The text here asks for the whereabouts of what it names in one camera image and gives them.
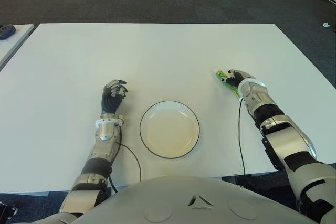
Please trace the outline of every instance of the black cable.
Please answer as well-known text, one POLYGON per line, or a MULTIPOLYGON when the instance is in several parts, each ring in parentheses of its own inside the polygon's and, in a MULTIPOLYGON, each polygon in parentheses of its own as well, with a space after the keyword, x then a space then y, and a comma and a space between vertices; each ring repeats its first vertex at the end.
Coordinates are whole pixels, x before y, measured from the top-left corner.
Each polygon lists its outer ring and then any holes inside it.
POLYGON ((117 193, 118 190, 116 189, 116 187, 114 186, 114 183, 112 182, 111 175, 109 176, 109 181, 110 181, 110 184, 111 184, 111 187, 112 187, 113 191, 114 191, 115 193, 117 193))
POLYGON ((243 158, 243 153, 242 153, 242 149, 241 149, 241 145, 240 145, 240 110, 241 110, 241 107, 242 107, 242 103, 243 103, 243 98, 240 101, 239 112, 238 112, 238 143, 239 143, 240 156, 242 158, 241 162, 243 163, 244 175, 246 175, 244 158, 243 158))
POLYGON ((125 147, 126 149, 128 149, 128 150, 133 154, 133 156, 135 157, 136 162, 138 163, 138 167, 139 167, 139 173, 140 173, 139 182, 140 182, 140 181, 141 181, 142 172, 141 172, 140 162, 139 162, 137 156, 135 155, 135 153, 134 153, 128 146, 126 146, 126 145, 124 145, 124 144, 120 144, 120 145, 122 145, 123 147, 125 147))
MULTIPOLYGON (((134 153, 128 146, 122 144, 121 127, 119 127, 119 134, 120 134, 120 142, 119 142, 119 143, 117 142, 117 144, 119 144, 119 146, 118 146, 118 149, 117 149, 117 153, 115 154, 115 156, 114 156, 114 158, 113 158, 113 160, 112 160, 112 162, 111 162, 111 165, 113 164, 115 158, 117 157, 117 154, 119 153, 120 147, 121 147, 121 146, 125 147, 125 148, 128 149, 128 150, 133 154, 133 156, 135 157, 135 160, 136 160, 136 162, 137 162, 137 164, 138 164, 138 167, 139 167, 139 173, 140 173, 139 181, 141 181, 142 171, 141 171, 141 166, 140 166, 140 162, 139 162, 139 160, 138 160, 138 157, 135 155, 135 153, 134 153)), ((113 191, 114 191, 115 193, 117 193, 118 190, 117 190, 116 187, 114 186, 114 183, 113 183, 113 181, 112 181, 111 175, 109 176, 109 181, 110 181, 110 184, 111 184, 111 187, 112 187, 113 191)))
MULTIPOLYGON (((121 143, 121 141, 122 141, 121 126, 119 126, 119 135, 120 135, 120 143, 121 143)), ((117 157, 117 154, 118 154, 119 151, 120 151, 120 147, 121 147, 121 144, 119 144, 118 149, 117 149, 117 152, 116 152, 115 156, 113 157, 113 159, 112 159, 112 161, 111 161, 111 166, 113 165, 114 160, 116 160, 115 158, 117 157)), ((114 191, 115 193, 117 193, 118 190, 117 190, 116 187, 114 186, 114 183, 113 183, 113 181, 112 181, 111 175, 109 175, 109 181, 110 181, 110 184, 111 184, 111 187, 112 187, 113 191, 114 191)))

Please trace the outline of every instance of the white table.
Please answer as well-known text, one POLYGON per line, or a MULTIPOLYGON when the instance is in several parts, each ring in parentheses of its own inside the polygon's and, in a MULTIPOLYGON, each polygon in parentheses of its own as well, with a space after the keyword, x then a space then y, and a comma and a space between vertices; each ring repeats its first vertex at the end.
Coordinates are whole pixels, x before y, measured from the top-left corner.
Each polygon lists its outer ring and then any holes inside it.
POLYGON ((14 25, 15 33, 5 40, 0 40, 0 70, 10 60, 16 50, 25 42, 33 25, 14 25))
MULTIPOLYGON (((336 91, 273 24, 41 24, 0 72, 0 161, 6 164, 0 190, 69 190, 94 144, 102 88, 116 78, 128 82, 118 113, 143 179, 242 174, 239 102, 214 68, 241 69, 263 81, 311 138, 318 159, 336 162, 336 91), (143 113, 164 100, 186 104, 200 122, 197 145, 178 159, 153 155, 140 139, 143 113)), ((247 173, 273 171, 246 109, 241 120, 247 173)), ((112 178, 117 185, 139 178, 125 148, 112 178)))

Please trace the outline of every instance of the green object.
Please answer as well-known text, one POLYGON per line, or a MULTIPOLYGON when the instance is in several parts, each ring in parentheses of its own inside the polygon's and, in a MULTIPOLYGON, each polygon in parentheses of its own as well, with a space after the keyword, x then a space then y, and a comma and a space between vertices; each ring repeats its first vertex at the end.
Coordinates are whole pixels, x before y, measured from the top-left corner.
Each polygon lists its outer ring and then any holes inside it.
POLYGON ((242 98, 242 96, 238 92, 237 87, 234 87, 234 86, 232 86, 232 85, 223 81, 224 78, 227 78, 226 74, 224 74, 221 70, 218 70, 218 71, 216 71, 216 76, 225 86, 227 86, 231 89, 231 91, 236 95, 236 97, 238 97, 239 99, 242 98))

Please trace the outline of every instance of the robot forearm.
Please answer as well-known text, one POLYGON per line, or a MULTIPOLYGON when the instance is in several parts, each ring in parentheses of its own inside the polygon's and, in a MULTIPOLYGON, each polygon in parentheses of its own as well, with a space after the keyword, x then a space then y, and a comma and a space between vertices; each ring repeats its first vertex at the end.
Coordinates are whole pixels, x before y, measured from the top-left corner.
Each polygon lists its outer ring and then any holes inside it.
POLYGON ((276 105, 265 85, 247 73, 240 73, 243 74, 234 80, 228 78, 227 82, 239 83, 238 90, 246 108, 264 137, 268 157, 277 170, 287 172, 299 211, 320 222, 336 206, 335 169, 316 160, 309 138, 276 105))

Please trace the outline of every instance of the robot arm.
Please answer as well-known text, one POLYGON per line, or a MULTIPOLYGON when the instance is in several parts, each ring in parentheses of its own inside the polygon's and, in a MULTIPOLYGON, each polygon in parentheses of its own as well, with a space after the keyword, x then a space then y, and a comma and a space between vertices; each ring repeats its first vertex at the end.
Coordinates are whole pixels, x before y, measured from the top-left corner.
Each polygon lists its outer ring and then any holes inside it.
POLYGON ((320 223, 335 222, 336 171, 316 160, 309 138, 268 95, 265 85, 240 70, 223 81, 238 87, 263 136, 265 151, 277 170, 285 170, 298 210, 320 223))
POLYGON ((80 216, 109 197, 107 179, 120 148, 120 145, 115 143, 121 141, 123 124, 122 116, 116 116, 115 112, 127 92, 124 84, 126 82, 113 80, 104 86, 101 115, 96 121, 96 144, 59 212, 80 216))

